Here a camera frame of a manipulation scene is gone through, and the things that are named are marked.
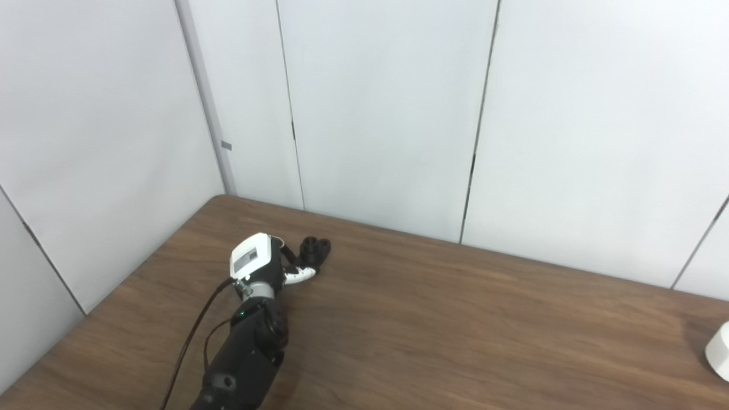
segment wooden table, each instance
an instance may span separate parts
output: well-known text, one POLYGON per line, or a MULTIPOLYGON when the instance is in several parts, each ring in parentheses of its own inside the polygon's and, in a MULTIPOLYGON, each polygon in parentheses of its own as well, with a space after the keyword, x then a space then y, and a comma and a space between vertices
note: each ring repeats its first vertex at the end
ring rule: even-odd
MULTIPOLYGON (((256 232, 332 240, 280 293, 291 339, 265 409, 729 409, 703 347, 729 303, 229 196, 213 198, 0 398, 156 409, 184 337, 256 232)), ((170 409, 188 409, 211 308, 170 409)), ((225 337, 219 332, 213 351, 225 337)))

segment robotic arm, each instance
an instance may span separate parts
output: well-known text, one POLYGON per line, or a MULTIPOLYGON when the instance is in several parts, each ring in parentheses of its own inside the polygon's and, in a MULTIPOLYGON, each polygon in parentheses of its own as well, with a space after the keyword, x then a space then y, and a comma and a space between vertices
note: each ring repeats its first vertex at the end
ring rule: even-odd
POLYGON ((289 341, 286 315, 275 295, 284 285, 316 275, 330 249, 328 240, 309 236, 295 257, 280 238, 257 233, 233 250, 230 276, 243 303, 230 319, 230 334, 206 369, 191 410, 258 409, 289 341))

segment white wall panel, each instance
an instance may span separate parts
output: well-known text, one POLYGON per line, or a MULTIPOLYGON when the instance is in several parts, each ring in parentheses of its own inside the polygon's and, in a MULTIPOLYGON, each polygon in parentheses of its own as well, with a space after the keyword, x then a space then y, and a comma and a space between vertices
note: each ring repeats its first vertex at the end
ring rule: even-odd
POLYGON ((0 394, 82 317, 0 191, 0 394))
POLYGON ((302 209, 276 0, 181 0, 234 193, 302 209))
POLYGON ((502 3, 463 242, 669 286, 726 196, 729 3, 502 3))
POLYGON ((89 310, 222 192, 174 3, 3 1, 0 61, 0 182, 89 310))
POLYGON ((496 1, 279 6, 306 209, 458 241, 496 1))
POLYGON ((726 209, 674 289, 729 301, 729 212, 726 209))

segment small display screen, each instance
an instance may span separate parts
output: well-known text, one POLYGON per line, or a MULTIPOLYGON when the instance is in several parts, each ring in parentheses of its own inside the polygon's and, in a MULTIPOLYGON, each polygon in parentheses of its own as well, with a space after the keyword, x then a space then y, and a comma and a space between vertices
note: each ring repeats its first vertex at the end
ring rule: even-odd
POLYGON ((251 261, 253 261, 255 258, 258 258, 258 252, 256 252, 256 248, 253 248, 248 252, 244 253, 243 256, 241 256, 236 262, 234 262, 233 270, 236 272, 240 271, 245 265, 251 263, 251 261))

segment white cup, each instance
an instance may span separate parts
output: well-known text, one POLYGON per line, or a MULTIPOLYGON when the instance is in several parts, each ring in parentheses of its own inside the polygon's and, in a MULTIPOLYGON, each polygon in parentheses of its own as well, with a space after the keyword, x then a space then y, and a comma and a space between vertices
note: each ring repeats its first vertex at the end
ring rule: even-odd
POLYGON ((714 371, 729 382, 729 322, 723 324, 706 345, 706 359, 714 371))

